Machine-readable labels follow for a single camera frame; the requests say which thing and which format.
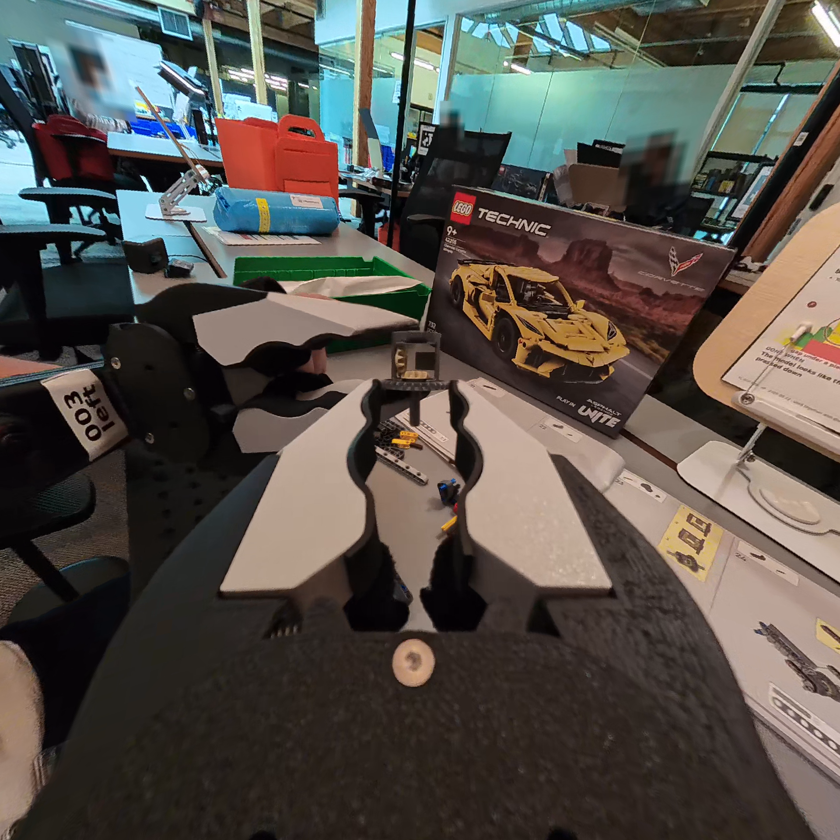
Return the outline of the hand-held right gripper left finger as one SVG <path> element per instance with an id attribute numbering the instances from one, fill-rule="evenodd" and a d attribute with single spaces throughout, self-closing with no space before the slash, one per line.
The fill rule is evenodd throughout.
<path id="1" fill-rule="evenodd" d="M 380 384 L 362 381 L 278 454 L 262 498 L 219 586 L 224 597 L 350 599 L 382 567 L 366 486 L 375 455 L 364 441 Z"/>

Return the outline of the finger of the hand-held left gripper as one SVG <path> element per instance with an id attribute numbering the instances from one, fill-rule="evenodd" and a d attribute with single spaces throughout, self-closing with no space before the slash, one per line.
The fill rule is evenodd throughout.
<path id="1" fill-rule="evenodd" d="M 362 380 L 273 380 L 238 409 L 233 436 L 244 454 L 281 451 Z"/>
<path id="2" fill-rule="evenodd" d="M 419 322 L 400 313 L 355 302 L 268 292 L 257 301 L 197 313 L 198 345 L 219 364 L 237 365 L 260 348 L 314 349 L 366 333 L 414 330 Z"/>

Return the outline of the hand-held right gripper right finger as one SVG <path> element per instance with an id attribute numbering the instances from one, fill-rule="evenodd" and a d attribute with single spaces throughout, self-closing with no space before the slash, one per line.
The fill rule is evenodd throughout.
<path id="1" fill-rule="evenodd" d="M 605 595 L 612 582 L 553 456 L 487 398 L 448 385 L 456 467 L 465 480 L 457 540 L 483 599 Z"/>

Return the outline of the grey lego differential housing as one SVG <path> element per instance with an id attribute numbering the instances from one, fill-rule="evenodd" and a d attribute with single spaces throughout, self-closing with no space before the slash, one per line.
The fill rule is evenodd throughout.
<path id="1" fill-rule="evenodd" d="M 420 392 L 424 399 L 434 392 L 447 388 L 446 382 L 440 377 L 440 342 L 441 336 L 436 331 L 396 331 L 392 333 L 391 374 L 381 383 L 388 395 L 393 395 L 396 400 L 408 401 L 408 412 L 412 392 Z M 393 351 L 399 343 L 403 343 L 408 350 L 408 370 L 425 369 L 434 371 L 435 378 L 432 381 L 402 381 L 400 378 L 395 378 L 392 361 Z"/>

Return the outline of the lego chassis assembly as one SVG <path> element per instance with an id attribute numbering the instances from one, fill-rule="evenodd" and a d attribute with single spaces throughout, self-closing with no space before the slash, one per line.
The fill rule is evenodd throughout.
<path id="1" fill-rule="evenodd" d="M 424 450 L 419 434 L 404 428 L 395 421 L 380 421 L 373 432 L 374 453 L 378 461 L 394 470 L 400 476 L 420 487 L 429 487 L 429 478 L 420 469 L 406 460 L 406 454 Z M 448 518 L 440 528 L 441 534 L 449 535 L 458 523 L 461 483 L 458 478 L 440 480 L 436 492 L 440 505 L 448 512 Z"/>

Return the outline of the yellow car lego set box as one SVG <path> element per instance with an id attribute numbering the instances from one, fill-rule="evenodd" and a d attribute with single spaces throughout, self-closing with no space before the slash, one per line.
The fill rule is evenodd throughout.
<path id="1" fill-rule="evenodd" d="M 733 257 L 714 243 L 455 185 L 427 317 L 445 353 L 616 438 Z"/>

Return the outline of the lego instruction booklet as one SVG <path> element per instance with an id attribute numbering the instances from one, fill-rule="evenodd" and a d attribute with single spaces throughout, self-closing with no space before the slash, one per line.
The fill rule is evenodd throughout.
<path id="1" fill-rule="evenodd" d="M 657 548 L 717 635 L 752 711 L 838 778 L 838 596 L 567 422 L 483 377 L 467 384 L 567 458 Z"/>

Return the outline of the white paper bag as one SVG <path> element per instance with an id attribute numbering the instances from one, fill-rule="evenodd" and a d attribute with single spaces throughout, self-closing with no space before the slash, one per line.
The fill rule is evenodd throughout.
<path id="1" fill-rule="evenodd" d="M 302 281 L 283 280 L 279 283 L 287 294 L 332 299 L 384 295 L 424 286 L 421 281 L 403 275 L 326 276 Z"/>

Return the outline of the white label sheet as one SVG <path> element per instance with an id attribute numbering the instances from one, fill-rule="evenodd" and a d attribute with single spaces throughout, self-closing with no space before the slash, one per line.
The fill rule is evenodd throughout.
<path id="1" fill-rule="evenodd" d="M 257 247 L 291 247 L 291 246 L 314 246 L 320 245 L 321 240 L 306 236 L 293 234 L 241 234 L 226 232 L 219 227 L 205 225 L 200 226 L 204 234 L 214 237 L 218 242 L 227 247 L 257 248 Z"/>

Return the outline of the green plastic bin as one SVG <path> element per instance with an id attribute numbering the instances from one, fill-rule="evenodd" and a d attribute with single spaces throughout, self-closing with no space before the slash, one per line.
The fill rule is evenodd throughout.
<path id="1" fill-rule="evenodd" d="M 237 257 L 234 262 L 234 283 L 237 287 L 241 288 L 245 287 L 247 280 L 254 280 L 258 277 L 267 277 L 279 283 L 283 280 L 302 281 L 321 277 L 362 277 L 369 275 L 403 275 L 413 277 L 401 272 L 386 260 L 379 257 L 364 258 L 360 256 L 322 255 L 242 256 Z M 431 293 L 430 291 L 430 288 L 424 284 L 423 287 L 416 286 L 391 294 L 368 297 L 345 297 L 339 298 L 338 300 L 360 303 L 362 305 L 400 313 L 416 319 L 420 324 L 426 309 L 427 299 Z M 290 295 L 282 288 L 281 292 L 276 293 Z M 300 296 L 307 298 L 326 298 L 315 295 Z M 252 301 L 260 300 L 263 297 L 257 297 L 257 299 Z M 246 294 L 244 292 L 238 293 L 237 299 L 240 300 L 239 305 L 247 303 L 244 301 L 245 298 Z M 384 335 L 387 339 L 391 337 L 391 334 L 386 335 L 384 332 L 373 332 L 352 339 L 335 339 L 328 344 L 351 343 L 352 345 L 356 345 L 359 342 L 378 340 L 381 335 Z"/>

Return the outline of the blue wrapped roll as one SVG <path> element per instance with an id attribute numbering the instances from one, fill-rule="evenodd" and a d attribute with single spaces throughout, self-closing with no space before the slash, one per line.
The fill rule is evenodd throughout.
<path id="1" fill-rule="evenodd" d="M 341 223 L 339 207 L 331 196 L 222 185 L 213 197 L 215 224 L 228 233 L 324 236 Z"/>

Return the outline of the orange-red bag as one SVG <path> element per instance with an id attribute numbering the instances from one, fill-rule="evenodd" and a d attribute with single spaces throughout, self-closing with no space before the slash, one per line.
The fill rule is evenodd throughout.
<path id="1" fill-rule="evenodd" d="M 338 146 L 316 121 L 293 114 L 278 122 L 219 119 L 216 130 L 229 186 L 339 201 Z"/>

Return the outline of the white desk lamp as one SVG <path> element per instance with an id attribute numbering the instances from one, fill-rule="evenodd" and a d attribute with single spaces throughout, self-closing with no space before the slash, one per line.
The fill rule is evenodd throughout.
<path id="1" fill-rule="evenodd" d="M 146 108 L 154 115 L 160 124 L 170 145 L 176 151 L 176 157 L 183 162 L 185 169 L 179 174 L 175 182 L 169 186 L 159 199 L 162 219 L 185 219 L 187 221 L 204 221 L 205 216 L 190 206 L 183 206 L 186 197 L 195 189 L 211 183 L 212 177 L 205 166 L 205 162 L 213 162 L 223 166 L 222 154 L 217 142 L 213 111 L 207 108 L 207 95 L 204 89 L 189 81 L 188 77 L 175 78 L 175 88 L 187 97 L 187 103 L 192 105 L 189 113 L 193 115 L 196 127 L 196 149 L 185 145 L 189 143 L 187 135 L 184 140 L 176 137 L 162 118 L 158 108 L 145 94 L 139 85 L 134 89 Z M 206 109 L 207 121 L 203 120 L 203 108 Z"/>

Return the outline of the black mesh office chair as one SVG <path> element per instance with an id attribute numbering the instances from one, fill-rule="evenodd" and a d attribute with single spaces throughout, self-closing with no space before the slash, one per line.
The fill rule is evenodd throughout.
<path id="1" fill-rule="evenodd" d="M 401 254 L 435 270 L 456 194 L 489 188 L 511 133 L 464 131 L 439 125 L 420 164 L 400 220 Z"/>

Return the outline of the red office chair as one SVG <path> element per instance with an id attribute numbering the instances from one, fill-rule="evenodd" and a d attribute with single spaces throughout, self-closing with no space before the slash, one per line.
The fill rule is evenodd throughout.
<path id="1" fill-rule="evenodd" d="M 53 186 L 81 186 L 113 190 L 116 173 L 108 135 L 80 120 L 53 114 L 32 129 Z"/>

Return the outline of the printed instruction board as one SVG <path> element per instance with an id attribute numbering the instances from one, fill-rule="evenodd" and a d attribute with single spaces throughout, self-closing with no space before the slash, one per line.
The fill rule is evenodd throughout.
<path id="1" fill-rule="evenodd" d="M 696 352 L 713 400 L 838 461 L 839 207 L 805 223 Z"/>

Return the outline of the wooden post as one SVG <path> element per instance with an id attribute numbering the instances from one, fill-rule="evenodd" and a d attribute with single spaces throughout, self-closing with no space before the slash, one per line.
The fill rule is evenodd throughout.
<path id="1" fill-rule="evenodd" d="M 371 107 L 376 1 L 355 2 L 353 52 L 353 165 L 369 163 L 368 136 L 362 111 Z"/>

